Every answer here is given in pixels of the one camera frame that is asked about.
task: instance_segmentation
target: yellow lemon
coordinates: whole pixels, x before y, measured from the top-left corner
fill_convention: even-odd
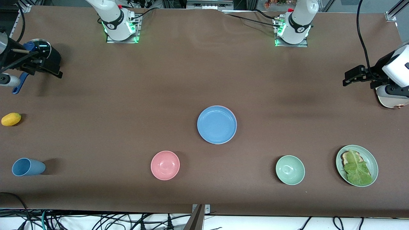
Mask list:
[[[1,124],[4,126],[13,126],[21,120],[21,115],[18,113],[9,113],[1,119]]]

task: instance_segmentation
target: pink bowl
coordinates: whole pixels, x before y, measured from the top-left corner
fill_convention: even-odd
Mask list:
[[[170,180],[180,168],[179,158],[171,151],[157,153],[151,162],[152,174],[159,180]]]

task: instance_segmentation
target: food on plate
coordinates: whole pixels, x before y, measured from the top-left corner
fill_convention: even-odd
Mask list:
[[[366,162],[357,151],[349,150],[341,155],[346,179],[354,185],[365,186],[372,183],[372,176]]]

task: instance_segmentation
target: cup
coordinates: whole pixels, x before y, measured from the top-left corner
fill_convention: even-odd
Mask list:
[[[45,171],[45,164],[38,160],[20,158],[11,169],[15,176],[34,176]]]

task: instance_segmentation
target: lettuce leaf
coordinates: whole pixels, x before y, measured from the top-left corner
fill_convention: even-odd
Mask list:
[[[372,183],[372,176],[369,173],[369,169],[366,166],[366,162],[360,162],[359,154],[350,150],[346,154],[346,160],[344,169],[346,172],[346,178],[354,185],[365,186]]]

